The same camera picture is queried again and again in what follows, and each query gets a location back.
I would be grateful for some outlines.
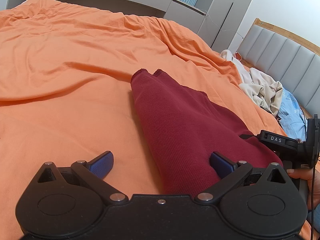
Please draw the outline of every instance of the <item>orange blanket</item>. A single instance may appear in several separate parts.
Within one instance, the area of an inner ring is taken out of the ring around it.
[[[238,87],[233,63],[189,29],[55,0],[0,11],[0,239],[22,236],[14,209],[43,162],[69,166],[110,150],[106,181],[131,196],[161,192],[130,78],[160,68],[204,91],[249,130],[284,134]]]

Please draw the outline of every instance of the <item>wooden headboard frame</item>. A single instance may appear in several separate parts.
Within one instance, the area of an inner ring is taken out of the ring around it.
[[[297,34],[289,32],[283,28],[272,25],[270,23],[263,22],[259,18],[256,18],[252,25],[258,25],[260,27],[263,27],[265,29],[268,29],[268,30],[271,30],[275,33],[278,33],[286,38],[289,38],[290,40],[295,41],[296,43],[304,46],[305,48],[311,50],[312,52],[314,52],[315,54],[320,56],[320,47],[318,47],[317,45],[313,44],[312,42],[307,41],[306,39],[298,36]],[[244,59],[241,60],[241,63],[249,68],[254,67],[252,64],[250,64],[249,62],[247,62]],[[313,118],[313,116],[311,114],[309,114],[308,111],[304,107],[302,107],[301,105],[300,105],[300,107],[303,110],[306,118]]]

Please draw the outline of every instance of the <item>headboard panel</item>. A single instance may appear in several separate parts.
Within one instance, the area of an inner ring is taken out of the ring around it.
[[[257,18],[237,51],[248,66],[280,81],[312,116],[320,114],[320,47]]]

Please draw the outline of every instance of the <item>folded red clothing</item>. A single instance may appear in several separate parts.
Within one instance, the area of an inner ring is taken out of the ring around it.
[[[165,194],[195,196],[218,182],[220,178],[209,163],[212,152],[260,168],[281,163],[257,138],[239,137],[252,133],[232,111],[211,102],[204,92],[181,86],[162,70],[151,75],[140,69],[133,75],[131,87]]]

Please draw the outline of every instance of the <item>blue textured pad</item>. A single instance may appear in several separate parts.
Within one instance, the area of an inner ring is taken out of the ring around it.
[[[91,171],[100,179],[103,179],[111,171],[112,167],[113,154],[112,152],[110,152],[91,164],[89,167],[89,171]]]
[[[216,155],[214,152],[210,156],[210,166],[215,169],[221,179],[234,171],[233,165]]]

